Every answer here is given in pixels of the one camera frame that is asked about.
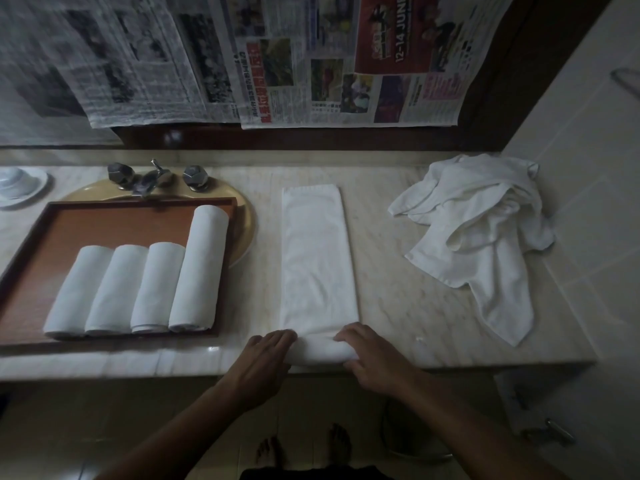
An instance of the foot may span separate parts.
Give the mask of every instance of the foot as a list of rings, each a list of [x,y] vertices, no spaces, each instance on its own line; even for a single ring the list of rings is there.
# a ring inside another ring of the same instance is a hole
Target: foot
[[[255,453],[256,468],[282,468],[283,464],[284,454],[278,439],[272,436],[261,441]]]
[[[347,430],[333,423],[329,430],[329,465],[346,467],[351,461],[351,439]]]

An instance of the hand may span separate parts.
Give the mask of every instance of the hand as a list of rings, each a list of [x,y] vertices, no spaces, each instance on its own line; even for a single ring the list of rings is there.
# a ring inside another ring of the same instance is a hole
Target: hand
[[[347,342],[358,360],[344,363],[364,389],[398,398],[412,382],[418,368],[368,325],[350,323],[333,338]]]
[[[216,387],[228,388],[241,411],[260,406],[276,395],[291,368],[284,356],[298,336],[293,330],[276,330],[251,337],[240,356]]]

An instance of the brown tray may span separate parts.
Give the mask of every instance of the brown tray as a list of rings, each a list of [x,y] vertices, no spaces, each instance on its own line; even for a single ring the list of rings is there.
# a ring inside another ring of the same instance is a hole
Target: brown tray
[[[123,244],[148,247],[162,241],[185,246],[193,211],[199,205],[216,205],[229,216],[216,306],[216,316],[220,316],[233,238],[235,198],[50,202],[0,278],[0,346],[56,342],[44,336],[42,327],[82,247],[116,248]],[[168,334],[119,335],[118,338],[158,335]],[[171,333],[171,336],[177,335],[183,334]],[[86,340],[91,338],[75,339],[76,342]]]

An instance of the person's right arm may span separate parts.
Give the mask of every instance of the person's right arm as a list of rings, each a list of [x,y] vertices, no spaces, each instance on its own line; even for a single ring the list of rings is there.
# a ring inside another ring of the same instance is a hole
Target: person's right arm
[[[439,379],[414,367],[367,325],[349,324],[334,340],[347,342],[356,350],[358,360],[344,365],[360,385],[395,398],[420,416],[473,480],[567,479]]]

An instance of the white saucer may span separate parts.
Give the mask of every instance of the white saucer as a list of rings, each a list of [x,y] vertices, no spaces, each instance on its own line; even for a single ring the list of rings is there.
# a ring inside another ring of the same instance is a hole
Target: white saucer
[[[34,190],[29,192],[27,195],[23,195],[22,197],[7,198],[0,195],[0,209],[13,207],[14,205],[18,205],[22,202],[27,201],[31,197],[34,197],[36,194],[40,193],[42,189],[46,187],[47,182],[49,181],[49,174],[46,171],[41,170],[40,168],[28,166],[20,168],[25,170],[25,172],[27,172],[30,176],[36,177],[38,179],[38,185],[36,186],[36,188],[34,188]]]

